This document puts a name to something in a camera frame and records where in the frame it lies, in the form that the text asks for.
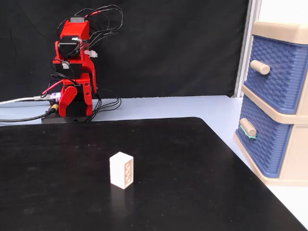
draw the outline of blue drawer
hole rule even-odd
[[[241,119],[246,118],[257,130],[256,139],[245,135],[239,126],[236,135],[262,174],[277,178],[292,125],[272,120],[247,96],[243,98]]]
[[[254,36],[253,60],[269,65],[270,72],[262,75],[249,67],[244,85],[276,111],[295,114],[307,72],[308,45]]]

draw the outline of white wall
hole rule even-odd
[[[262,0],[259,21],[308,23],[308,0]]]

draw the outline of red wire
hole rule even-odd
[[[97,13],[99,13],[100,11],[98,11],[98,12],[93,12],[93,13],[91,13],[90,15],[85,15],[85,17],[89,17],[89,16],[91,16],[91,15],[94,15],[94,14],[97,14]]]
[[[63,79],[60,80],[60,81],[58,81],[58,82],[56,82],[55,84],[52,84],[49,88],[47,88],[46,90],[44,90],[44,91],[42,92],[42,94],[44,95],[46,92],[48,92],[49,90],[53,89],[55,86],[57,86],[57,85],[60,84],[60,83],[63,83]]]

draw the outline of white cable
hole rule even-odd
[[[26,98],[20,98],[20,99],[15,99],[15,100],[8,100],[8,101],[3,101],[0,102],[0,104],[5,104],[5,103],[14,103],[14,102],[19,102],[19,101],[25,101],[25,100],[50,100],[51,97],[50,95],[46,95],[46,97],[41,98],[39,96],[33,96],[33,97],[26,97]]]

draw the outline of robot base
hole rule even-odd
[[[84,122],[88,116],[76,116],[76,117],[61,117],[58,112],[48,115],[42,118],[42,124],[58,124],[58,123],[74,123]]]

